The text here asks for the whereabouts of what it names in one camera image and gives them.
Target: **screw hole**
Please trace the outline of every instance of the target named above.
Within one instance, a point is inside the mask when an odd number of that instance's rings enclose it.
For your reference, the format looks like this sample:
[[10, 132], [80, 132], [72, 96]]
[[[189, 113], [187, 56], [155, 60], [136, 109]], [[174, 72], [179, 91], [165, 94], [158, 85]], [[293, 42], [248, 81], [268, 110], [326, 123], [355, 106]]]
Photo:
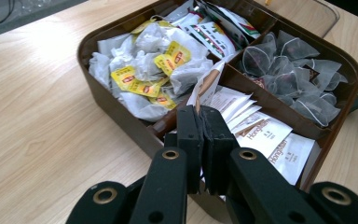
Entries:
[[164, 219], [164, 215], [161, 212], [152, 212], [149, 215], [149, 221], [151, 223], [159, 223]]
[[332, 203], [340, 205], [349, 205], [351, 204], [351, 197], [342, 190], [334, 188], [323, 188], [322, 195]]
[[243, 150], [240, 152], [240, 156], [248, 161], [255, 160], [257, 155], [253, 151]]
[[179, 157], [179, 152], [174, 151], [174, 150], [164, 151], [162, 153], [162, 157], [167, 160], [175, 160], [176, 158]]
[[95, 192], [92, 197], [93, 201], [98, 204], [105, 204], [112, 202], [117, 196], [117, 191], [112, 188], [100, 189]]

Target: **tea tag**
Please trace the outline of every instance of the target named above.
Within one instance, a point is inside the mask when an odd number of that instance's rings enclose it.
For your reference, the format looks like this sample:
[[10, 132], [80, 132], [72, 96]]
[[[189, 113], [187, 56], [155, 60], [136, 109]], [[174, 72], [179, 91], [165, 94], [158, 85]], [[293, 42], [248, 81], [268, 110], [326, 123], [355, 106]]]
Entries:
[[141, 81], [134, 79], [128, 87], [128, 91], [149, 97], [157, 97], [162, 85], [169, 81], [168, 77], [158, 81]]
[[157, 97], [148, 98], [149, 101], [154, 105], [162, 105], [170, 110], [176, 107], [176, 103], [171, 99], [171, 97], [162, 91], [158, 94]]
[[110, 74], [122, 91], [126, 91], [135, 80], [135, 69], [132, 66], [125, 66]]

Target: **mesh tea bag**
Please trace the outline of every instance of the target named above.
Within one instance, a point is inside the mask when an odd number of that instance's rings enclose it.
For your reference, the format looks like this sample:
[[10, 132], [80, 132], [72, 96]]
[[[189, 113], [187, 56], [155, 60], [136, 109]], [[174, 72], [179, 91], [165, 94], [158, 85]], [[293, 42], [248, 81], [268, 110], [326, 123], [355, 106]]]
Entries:
[[328, 123], [340, 111], [340, 109], [333, 107], [324, 99], [315, 95], [298, 98], [290, 107], [322, 127], [328, 126]]
[[279, 76], [291, 73], [294, 70], [295, 67], [286, 56], [279, 56], [273, 59], [271, 67], [268, 70], [268, 74], [272, 76]]
[[330, 80], [330, 83], [324, 89], [325, 91], [333, 91], [336, 89], [340, 82], [348, 83], [348, 80], [340, 73], [336, 72]]
[[266, 36], [264, 36], [262, 43], [269, 43], [272, 42], [275, 46], [276, 46], [276, 37], [275, 34], [272, 32], [269, 32], [268, 34], [266, 34]]
[[269, 91], [272, 94], [275, 94], [277, 91], [277, 85], [275, 83], [275, 77], [271, 75], [265, 75], [263, 77], [264, 81], [264, 87], [267, 91]]
[[295, 73], [279, 75], [275, 78], [275, 83], [277, 86], [277, 95], [293, 98], [298, 96], [297, 78]]
[[277, 54], [290, 60], [316, 57], [319, 51], [298, 37], [280, 31], [277, 39]]
[[247, 47], [242, 55], [245, 73], [257, 77], [264, 76], [269, 70], [275, 50], [274, 41]]
[[330, 105], [335, 105], [337, 103], [337, 97], [332, 92], [322, 92], [321, 98]]
[[295, 102], [295, 100], [293, 100], [293, 98], [289, 96], [277, 96], [277, 98], [288, 106], [292, 105]]
[[295, 68], [295, 72], [297, 78], [298, 97], [321, 94], [322, 91], [310, 82], [309, 69]]
[[316, 78], [312, 80], [312, 83], [320, 90], [325, 91], [326, 87], [332, 81], [332, 77], [335, 73], [332, 72], [323, 72], [320, 73]]

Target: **white wrapper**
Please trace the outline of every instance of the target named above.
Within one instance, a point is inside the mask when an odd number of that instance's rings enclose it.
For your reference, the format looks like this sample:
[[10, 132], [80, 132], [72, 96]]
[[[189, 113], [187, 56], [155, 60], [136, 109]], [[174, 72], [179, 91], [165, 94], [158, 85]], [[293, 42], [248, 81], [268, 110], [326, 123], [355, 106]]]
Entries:
[[290, 133], [268, 157], [269, 162], [294, 185], [301, 175], [315, 140]]

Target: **plastic wrapper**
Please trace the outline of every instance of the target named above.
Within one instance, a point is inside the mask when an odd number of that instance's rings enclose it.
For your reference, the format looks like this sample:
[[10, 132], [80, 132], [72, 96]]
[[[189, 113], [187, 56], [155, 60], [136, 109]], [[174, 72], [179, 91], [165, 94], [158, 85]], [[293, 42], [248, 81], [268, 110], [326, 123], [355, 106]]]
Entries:
[[219, 59], [229, 58], [237, 53], [238, 49], [215, 22], [191, 25], [188, 31], [199, 40], [208, 50]]
[[260, 33], [245, 18], [211, 3], [202, 3], [213, 21], [218, 22], [228, 32], [229, 36], [241, 47], [249, 45], [250, 41], [260, 36]]

